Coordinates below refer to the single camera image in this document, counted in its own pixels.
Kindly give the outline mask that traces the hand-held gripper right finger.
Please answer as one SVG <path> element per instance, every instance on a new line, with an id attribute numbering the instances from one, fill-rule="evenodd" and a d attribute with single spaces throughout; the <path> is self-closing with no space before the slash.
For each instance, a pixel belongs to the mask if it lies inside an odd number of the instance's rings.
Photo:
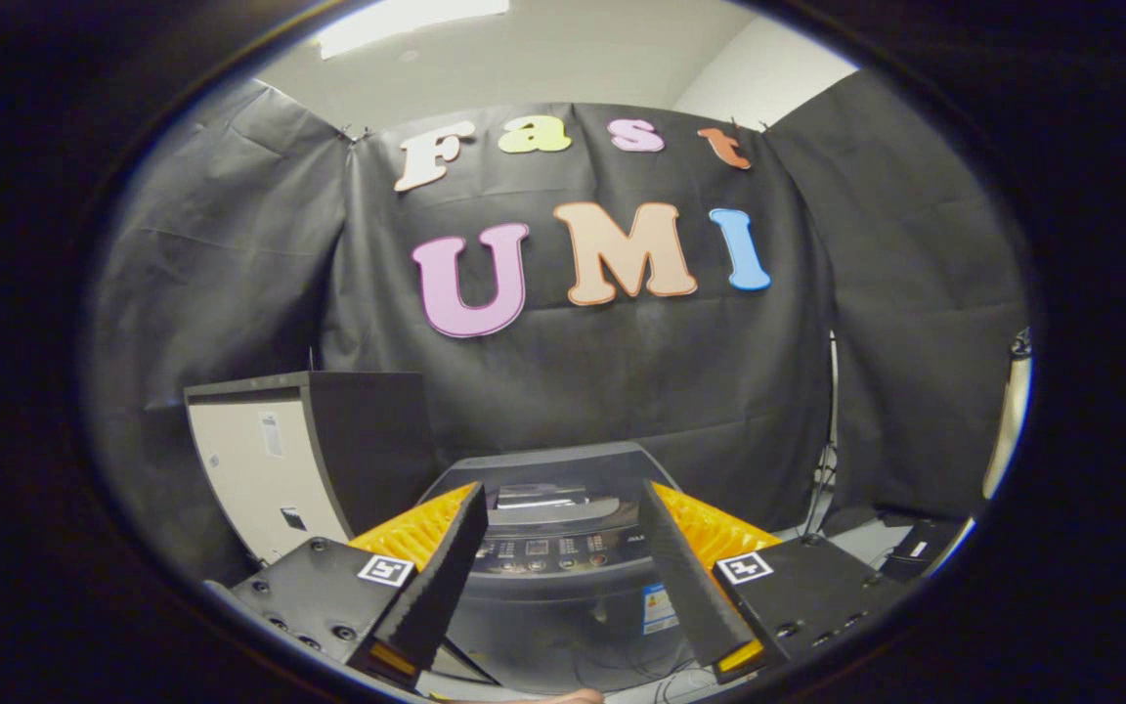
<path id="1" fill-rule="evenodd" d="M 694 660 L 717 681 L 774 672 L 842 644 L 908 592 L 831 541 L 777 540 L 649 480 L 638 525 Z"/>

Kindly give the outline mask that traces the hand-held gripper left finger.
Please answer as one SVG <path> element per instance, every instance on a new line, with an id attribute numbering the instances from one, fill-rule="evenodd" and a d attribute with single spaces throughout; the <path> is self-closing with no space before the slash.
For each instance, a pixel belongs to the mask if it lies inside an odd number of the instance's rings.
<path id="1" fill-rule="evenodd" d="M 304 540 L 241 583 L 204 586 L 224 615 L 304 667 L 412 690 L 434 667 L 486 531 L 486 487 L 470 482 L 357 540 Z"/>

